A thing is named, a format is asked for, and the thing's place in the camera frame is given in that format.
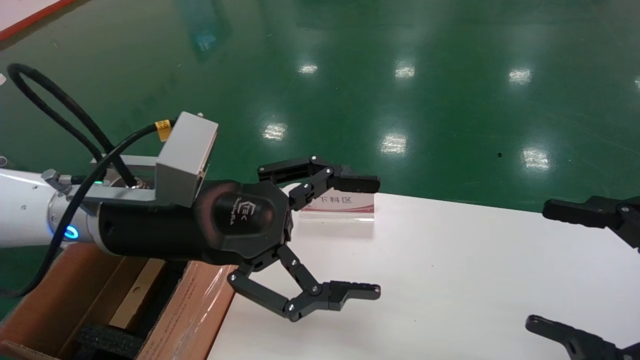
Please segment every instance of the green floor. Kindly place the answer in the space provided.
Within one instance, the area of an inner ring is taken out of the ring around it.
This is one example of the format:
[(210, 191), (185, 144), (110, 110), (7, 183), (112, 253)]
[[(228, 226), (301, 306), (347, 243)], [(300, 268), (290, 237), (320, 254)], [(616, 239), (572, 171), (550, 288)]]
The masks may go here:
[[(316, 154), (378, 174), (383, 192), (540, 211), (552, 197), (640, 194), (638, 11), (636, 0), (91, 0), (0, 44), (0, 69), (40, 69), (114, 142), (203, 112), (220, 123), (211, 178), (254, 181), (257, 165)], [(160, 147), (151, 136), (129, 153)], [(24, 170), (89, 169), (10, 82), (0, 154)], [(0, 251), (0, 284), (26, 281), (41, 253)]]

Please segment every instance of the white tabletop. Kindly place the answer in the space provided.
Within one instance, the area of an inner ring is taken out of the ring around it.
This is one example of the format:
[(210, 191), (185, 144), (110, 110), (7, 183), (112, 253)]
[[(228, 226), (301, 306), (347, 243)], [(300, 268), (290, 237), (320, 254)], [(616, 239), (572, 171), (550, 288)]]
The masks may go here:
[[(531, 314), (640, 341), (640, 255), (608, 230), (387, 194), (369, 228), (295, 219), (290, 247), (319, 282), (376, 283), (381, 298), (291, 323), (237, 295), (209, 360), (568, 360), (525, 330)], [(279, 263), (251, 278), (300, 292)]]
[(0, 31), (42, 11), (60, 0), (2, 0), (0, 1)]

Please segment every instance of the yellow cable label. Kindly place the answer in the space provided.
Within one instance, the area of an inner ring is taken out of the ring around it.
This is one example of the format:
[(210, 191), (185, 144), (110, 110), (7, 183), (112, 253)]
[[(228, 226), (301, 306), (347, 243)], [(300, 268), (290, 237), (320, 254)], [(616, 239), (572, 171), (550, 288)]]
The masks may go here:
[(171, 123), (169, 120), (156, 121), (156, 129), (158, 129), (160, 141), (165, 142), (171, 134)]

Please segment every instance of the red border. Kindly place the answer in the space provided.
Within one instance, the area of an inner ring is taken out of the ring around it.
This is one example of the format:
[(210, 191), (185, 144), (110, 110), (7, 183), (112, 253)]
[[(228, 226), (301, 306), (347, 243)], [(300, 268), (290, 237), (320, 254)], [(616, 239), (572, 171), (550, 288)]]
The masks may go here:
[(73, 3), (74, 1), (75, 0), (60, 0), (57, 3), (53, 3), (47, 6), (46, 8), (40, 10), (39, 12), (36, 12), (16, 22), (15, 24), (9, 26), (8, 28), (0, 31), (0, 41), (10, 38), (11, 36), (15, 35), (19, 31), (24, 30), (27, 26), (32, 25), (44, 19), (45, 17), (51, 15), (52, 13), (57, 12), (58, 10), (64, 8), (65, 6)]

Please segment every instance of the black robotic finger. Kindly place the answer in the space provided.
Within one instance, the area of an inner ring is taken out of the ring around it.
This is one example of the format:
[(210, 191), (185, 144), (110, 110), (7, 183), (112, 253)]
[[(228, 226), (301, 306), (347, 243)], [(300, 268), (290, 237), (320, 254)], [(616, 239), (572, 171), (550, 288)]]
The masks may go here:
[(330, 188), (356, 193), (380, 190), (377, 176), (357, 175), (347, 165), (331, 164), (317, 156), (263, 165), (258, 168), (258, 178), (274, 184), (308, 179), (289, 192), (289, 205), (293, 210), (301, 210)]
[(298, 286), (311, 295), (320, 293), (320, 284), (316, 278), (311, 275), (306, 266), (300, 263), (298, 257), (291, 251), (288, 246), (278, 248), (278, 257), (280, 263), (289, 272), (289, 275), (298, 283)]
[(572, 360), (628, 360), (623, 350), (601, 337), (578, 330), (569, 325), (531, 315), (525, 324), (527, 330), (556, 341), (565, 347)]
[(285, 317), (284, 306), (287, 298), (249, 279), (248, 274), (236, 270), (227, 277), (231, 287), (240, 295), (254, 303)]
[(542, 215), (587, 227), (608, 227), (634, 249), (640, 249), (640, 197), (618, 200), (592, 196), (582, 204), (548, 200)]
[(318, 295), (302, 293), (285, 306), (286, 317), (297, 322), (315, 310), (340, 311), (348, 299), (377, 300), (380, 286), (357, 282), (324, 282)]

